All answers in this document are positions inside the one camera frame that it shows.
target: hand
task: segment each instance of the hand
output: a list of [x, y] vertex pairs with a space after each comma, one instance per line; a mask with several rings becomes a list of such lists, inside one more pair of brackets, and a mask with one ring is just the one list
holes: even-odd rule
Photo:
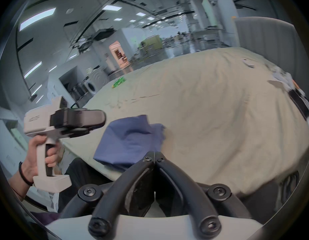
[[[21, 165], [22, 173], [29, 182], [33, 182], [32, 177], [38, 175], [37, 146], [44, 144], [46, 139], [47, 136], [37, 135], [29, 141], [27, 156]], [[57, 142], [55, 147], [47, 151], [48, 157], [45, 158], [45, 161], [48, 167], [56, 166], [59, 150], [60, 143]]]

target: blue cloth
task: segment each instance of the blue cloth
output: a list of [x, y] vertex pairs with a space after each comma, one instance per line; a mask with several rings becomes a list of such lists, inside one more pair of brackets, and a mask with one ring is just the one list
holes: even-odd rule
[[107, 126], [93, 159], [125, 171], [148, 151], [160, 151], [165, 140], [164, 126], [149, 124], [147, 115], [121, 118]]

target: doorway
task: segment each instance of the doorway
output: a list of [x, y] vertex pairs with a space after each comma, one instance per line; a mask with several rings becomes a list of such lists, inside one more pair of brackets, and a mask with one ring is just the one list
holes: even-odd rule
[[112, 45], [110, 45], [109, 49], [121, 69], [124, 69], [130, 65], [124, 50], [118, 41], [115, 41]]

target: black trousers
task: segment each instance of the black trousers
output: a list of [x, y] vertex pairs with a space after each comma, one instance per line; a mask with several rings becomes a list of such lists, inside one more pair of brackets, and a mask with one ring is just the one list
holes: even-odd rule
[[86, 184], [102, 185], [112, 182], [78, 157], [72, 161], [65, 174], [70, 176], [72, 186], [60, 192], [58, 213], [62, 212], [64, 207], [78, 193], [78, 190], [82, 186]]

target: beige tablecloth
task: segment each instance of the beige tablecloth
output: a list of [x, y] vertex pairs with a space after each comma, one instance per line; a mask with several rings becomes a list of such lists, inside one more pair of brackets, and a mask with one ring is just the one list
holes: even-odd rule
[[[250, 68], [242, 62], [249, 59]], [[244, 48], [206, 50], [154, 63], [105, 85], [86, 105], [107, 124], [63, 143], [112, 180], [120, 173], [93, 160], [109, 122], [141, 114], [166, 126], [162, 153], [195, 181], [249, 194], [295, 168], [309, 128], [281, 88], [268, 82], [262, 56]]]

